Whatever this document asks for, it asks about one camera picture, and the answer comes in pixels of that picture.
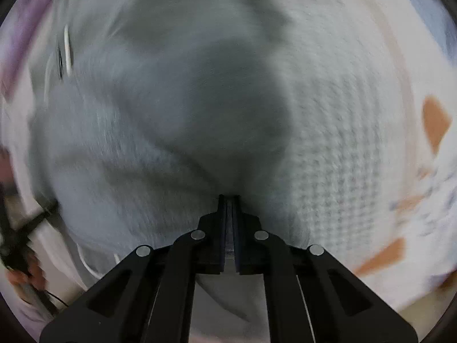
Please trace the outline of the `person left hand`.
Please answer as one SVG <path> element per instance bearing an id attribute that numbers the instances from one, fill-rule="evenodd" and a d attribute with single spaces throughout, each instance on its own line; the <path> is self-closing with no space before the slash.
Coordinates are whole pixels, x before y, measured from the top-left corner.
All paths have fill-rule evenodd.
<path id="1" fill-rule="evenodd" d="M 37 290 L 45 290 L 47 281 L 45 274 L 40 266 L 39 259 L 35 253 L 28 254 L 28 272 L 23 273 L 19 270 L 7 270 L 6 276 L 13 289 L 21 299 L 25 299 L 23 286 L 31 285 Z"/>

